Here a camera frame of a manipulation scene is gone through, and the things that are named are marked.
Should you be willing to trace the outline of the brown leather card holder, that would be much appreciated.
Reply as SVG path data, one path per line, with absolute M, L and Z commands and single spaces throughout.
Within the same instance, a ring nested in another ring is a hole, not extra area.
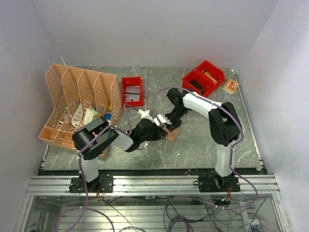
M 169 131 L 166 127 L 163 128 L 164 131 L 167 132 L 167 135 L 165 135 L 163 138 L 170 141 L 174 142 L 179 135 L 180 131 L 178 129 L 174 129 L 173 131 Z

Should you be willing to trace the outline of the white credit card stack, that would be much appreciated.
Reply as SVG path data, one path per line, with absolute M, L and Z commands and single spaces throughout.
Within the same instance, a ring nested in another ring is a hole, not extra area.
M 127 86 L 124 97 L 125 102 L 138 102 L 140 100 L 140 86 Z

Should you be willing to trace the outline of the red bin with cards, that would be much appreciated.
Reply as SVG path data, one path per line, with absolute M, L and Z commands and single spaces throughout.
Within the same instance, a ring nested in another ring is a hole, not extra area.
M 123 77 L 121 79 L 122 104 L 134 107 L 144 106 L 143 82 L 141 76 Z

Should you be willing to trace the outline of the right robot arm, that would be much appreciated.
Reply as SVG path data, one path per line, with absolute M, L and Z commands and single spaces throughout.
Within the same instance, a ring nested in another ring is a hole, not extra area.
M 179 91 L 171 88 L 167 98 L 174 109 L 165 114 L 169 123 L 167 129 L 172 132 L 182 124 L 181 117 L 193 110 L 209 120 L 212 139 L 217 144 L 217 158 L 213 187 L 224 191 L 234 178 L 233 148 L 243 139 L 243 130 L 232 103 L 219 103 L 198 95 L 196 92 Z

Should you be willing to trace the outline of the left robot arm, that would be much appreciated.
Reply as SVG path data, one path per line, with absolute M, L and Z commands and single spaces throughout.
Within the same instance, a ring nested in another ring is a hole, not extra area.
M 72 135 L 78 152 L 79 177 L 71 179 L 70 193 L 112 192 L 112 178 L 99 176 L 98 157 L 113 145 L 125 152 L 138 150 L 141 144 L 157 141 L 168 132 L 149 119 L 141 119 L 132 131 L 122 131 L 109 124 L 104 117 L 98 117 L 79 128 Z

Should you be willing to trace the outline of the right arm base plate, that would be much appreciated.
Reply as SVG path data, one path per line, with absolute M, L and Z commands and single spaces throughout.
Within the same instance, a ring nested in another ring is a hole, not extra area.
M 240 192 L 239 180 L 235 176 L 223 185 L 219 176 L 199 176 L 193 185 L 198 186 L 199 192 Z

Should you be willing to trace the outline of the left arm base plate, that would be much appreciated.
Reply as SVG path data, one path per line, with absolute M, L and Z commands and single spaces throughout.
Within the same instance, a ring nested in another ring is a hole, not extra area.
M 87 190 L 90 193 L 112 193 L 113 177 L 109 175 L 98 176 L 91 182 L 86 182 Z M 82 176 L 71 179 L 69 193 L 85 193 L 85 184 Z

